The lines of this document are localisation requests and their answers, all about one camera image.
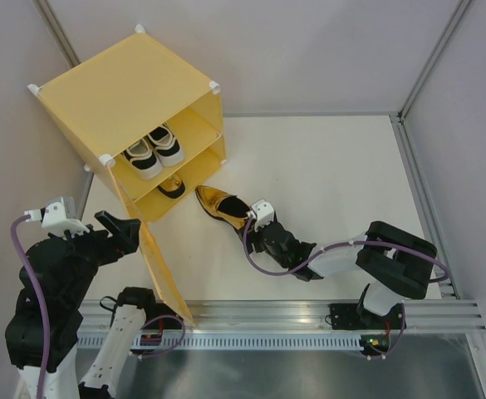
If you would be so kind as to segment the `gold shoe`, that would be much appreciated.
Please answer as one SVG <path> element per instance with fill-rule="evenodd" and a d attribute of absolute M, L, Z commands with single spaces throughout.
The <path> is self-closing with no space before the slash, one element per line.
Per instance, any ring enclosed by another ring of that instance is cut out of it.
<path fill-rule="evenodd" d="M 250 207 L 237 195 L 214 187 L 199 185 L 195 189 L 202 209 L 213 219 L 229 224 L 238 237 L 243 237 Z"/>
<path fill-rule="evenodd" d="M 183 179 L 174 173 L 157 186 L 157 190 L 164 196 L 176 200 L 182 196 L 186 190 Z"/>

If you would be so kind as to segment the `black white sneaker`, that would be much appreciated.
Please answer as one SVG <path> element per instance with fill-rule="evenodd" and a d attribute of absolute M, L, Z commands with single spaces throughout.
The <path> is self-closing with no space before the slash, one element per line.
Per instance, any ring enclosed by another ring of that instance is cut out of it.
<path fill-rule="evenodd" d="M 151 180 L 163 170 L 159 158 L 144 138 L 127 147 L 121 155 L 142 180 Z"/>
<path fill-rule="evenodd" d="M 167 123 L 153 129 L 146 139 L 163 167 L 172 167 L 184 160 L 184 150 Z"/>

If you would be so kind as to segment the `yellow cabinet door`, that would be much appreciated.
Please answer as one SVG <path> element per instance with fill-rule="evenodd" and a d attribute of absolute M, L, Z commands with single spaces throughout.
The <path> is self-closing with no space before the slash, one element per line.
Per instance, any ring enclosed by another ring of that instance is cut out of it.
<path fill-rule="evenodd" d="M 195 321 L 184 301 L 164 258 L 155 237 L 147 223 L 142 223 L 139 232 L 140 252 L 150 271 L 156 291 L 165 305 L 177 313 L 185 322 L 195 326 Z"/>

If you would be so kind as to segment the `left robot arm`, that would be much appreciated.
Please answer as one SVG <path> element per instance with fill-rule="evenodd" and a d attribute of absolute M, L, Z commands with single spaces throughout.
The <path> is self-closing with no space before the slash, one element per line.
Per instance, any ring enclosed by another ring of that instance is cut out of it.
<path fill-rule="evenodd" d="M 22 260 L 15 314 L 5 338 L 11 364 L 34 398 L 113 398 L 136 335 L 158 319 L 150 288 L 125 288 L 116 299 L 110 332 L 91 369 L 76 377 L 80 306 L 98 269 L 137 251 L 139 219 L 117 219 L 96 213 L 103 228 L 84 227 L 82 234 L 49 234 L 24 250 L 17 235 L 23 222 L 42 220 L 41 209 L 27 211 L 11 226 L 11 238 Z"/>

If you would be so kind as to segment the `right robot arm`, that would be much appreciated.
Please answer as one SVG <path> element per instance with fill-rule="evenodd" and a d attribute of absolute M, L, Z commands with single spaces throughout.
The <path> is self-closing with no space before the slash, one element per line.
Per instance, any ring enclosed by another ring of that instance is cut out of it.
<path fill-rule="evenodd" d="M 395 327 L 405 299 L 422 300 L 438 264 L 438 249 L 430 242 L 382 221 L 374 221 L 360 236 L 334 244 L 298 240 L 273 221 L 256 228 L 250 219 L 240 232 L 248 262 L 269 276 L 292 275 L 303 282 L 361 270 L 373 278 L 352 310 L 364 328 Z"/>

